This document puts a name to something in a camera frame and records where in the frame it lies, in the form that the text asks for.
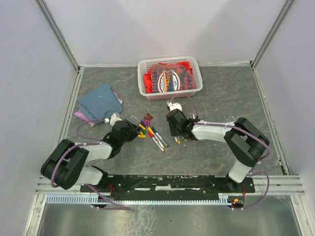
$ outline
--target floor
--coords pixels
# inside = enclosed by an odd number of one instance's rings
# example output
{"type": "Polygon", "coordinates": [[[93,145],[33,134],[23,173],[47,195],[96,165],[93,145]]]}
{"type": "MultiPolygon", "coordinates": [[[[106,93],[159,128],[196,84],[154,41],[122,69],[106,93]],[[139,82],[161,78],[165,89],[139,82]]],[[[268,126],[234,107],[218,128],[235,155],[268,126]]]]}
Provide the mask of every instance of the floor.
{"type": "MultiPolygon", "coordinates": [[[[203,89],[192,98],[198,106],[199,117],[205,121],[228,122],[245,117],[271,141],[272,154],[255,170],[265,170],[270,175],[281,175],[280,164],[274,151],[267,119],[263,111],[252,69],[249,66],[200,67],[203,89]]],[[[151,124],[170,144],[162,153],[151,138],[136,138],[126,143],[121,152],[110,160],[96,160],[94,165],[110,174],[174,174],[174,175],[225,175],[235,157],[227,144],[215,141],[184,141],[175,143],[170,136],[166,114],[166,101],[149,101],[139,93],[136,67],[85,68],[78,92],[78,99],[98,86],[109,83],[123,100],[124,111],[120,116],[137,124],[131,115],[142,119],[147,113],[154,116],[151,124]]],[[[175,99],[182,104],[183,112],[192,117],[193,106],[188,98],[175,99]]],[[[86,142],[76,134],[82,122],[72,116],[67,138],[86,142]]],[[[111,130],[109,124],[94,127],[86,125],[81,133],[103,138],[111,130]]]]}
{"type": "MultiPolygon", "coordinates": [[[[247,197],[252,204],[259,197],[247,197]]],[[[95,210],[46,204],[37,236],[301,236],[289,196],[267,197],[244,211],[226,206],[135,205],[95,210]]]]}

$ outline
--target folded towel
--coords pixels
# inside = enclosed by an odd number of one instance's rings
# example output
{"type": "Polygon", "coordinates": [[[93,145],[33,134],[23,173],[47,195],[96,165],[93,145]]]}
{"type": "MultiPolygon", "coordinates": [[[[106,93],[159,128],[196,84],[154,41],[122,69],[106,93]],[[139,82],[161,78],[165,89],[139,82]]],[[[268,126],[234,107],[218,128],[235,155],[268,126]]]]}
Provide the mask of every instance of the folded towel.
{"type": "Polygon", "coordinates": [[[110,118],[115,112],[123,111],[123,106],[108,83],[79,99],[78,108],[89,120],[110,118]]]}

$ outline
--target white basket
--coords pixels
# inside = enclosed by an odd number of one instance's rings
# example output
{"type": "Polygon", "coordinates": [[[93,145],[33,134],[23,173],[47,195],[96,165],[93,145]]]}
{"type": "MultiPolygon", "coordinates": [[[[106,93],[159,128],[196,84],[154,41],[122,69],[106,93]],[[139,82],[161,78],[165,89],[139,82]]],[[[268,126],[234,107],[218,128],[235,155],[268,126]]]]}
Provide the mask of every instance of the white basket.
{"type": "Polygon", "coordinates": [[[193,96],[197,91],[202,89],[202,78],[199,70],[198,63],[194,57],[173,57],[173,58],[158,58],[158,59],[148,59],[142,60],[138,63],[138,86],[141,95],[145,96],[149,100],[165,99],[171,98],[176,94],[187,94],[188,96],[193,96]],[[183,91],[173,91],[173,92],[159,92],[159,93],[146,93],[146,87],[143,81],[143,75],[148,73],[149,69],[157,63],[165,64],[176,64],[181,61],[189,61],[190,67],[192,68],[193,79],[196,84],[195,89],[183,90],[183,91]]]}

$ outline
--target red t-shirt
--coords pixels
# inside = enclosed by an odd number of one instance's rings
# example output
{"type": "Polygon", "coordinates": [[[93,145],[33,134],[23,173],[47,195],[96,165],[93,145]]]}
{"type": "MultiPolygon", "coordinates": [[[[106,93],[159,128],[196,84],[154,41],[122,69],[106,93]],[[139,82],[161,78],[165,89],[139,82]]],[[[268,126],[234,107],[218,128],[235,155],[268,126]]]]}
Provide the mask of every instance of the red t-shirt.
{"type": "Polygon", "coordinates": [[[170,92],[195,89],[189,61],[177,64],[158,63],[143,75],[146,93],[170,92]]]}

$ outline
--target gray countertop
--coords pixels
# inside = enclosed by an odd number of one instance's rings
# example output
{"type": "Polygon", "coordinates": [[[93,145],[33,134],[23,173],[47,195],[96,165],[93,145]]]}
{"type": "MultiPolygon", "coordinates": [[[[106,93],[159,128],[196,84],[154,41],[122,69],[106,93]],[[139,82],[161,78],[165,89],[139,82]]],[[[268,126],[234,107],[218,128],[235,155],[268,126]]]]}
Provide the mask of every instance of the gray countertop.
{"type": "MultiPolygon", "coordinates": [[[[271,141],[272,154],[255,170],[265,170],[270,175],[281,175],[280,164],[274,151],[267,119],[249,66],[211,66],[200,67],[203,89],[192,98],[197,104],[199,118],[212,122],[235,121],[245,117],[261,130],[271,141]]],[[[166,114],[167,100],[147,100],[139,93],[136,67],[91,67],[85,68],[78,99],[98,86],[109,83],[123,100],[122,119],[131,115],[142,119],[147,112],[154,116],[151,125],[170,144],[162,153],[154,141],[147,137],[136,138],[126,143],[121,152],[110,160],[96,160],[94,165],[111,174],[174,174],[174,175],[225,175],[232,167],[235,157],[227,144],[215,141],[183,141],[175,143],[170,136],[166,114]]],[[[183,112],[192,117],[193,106],[188,98],[176,98],[183,112]]],[[[67,138],[75,142],[86,142],[76,134],[82,122],[72,116],[67,138]]],[[[94,127],[85,125],[80,132],[84,135],[102,139],[110,132],[109,124],[94,127]]]]}

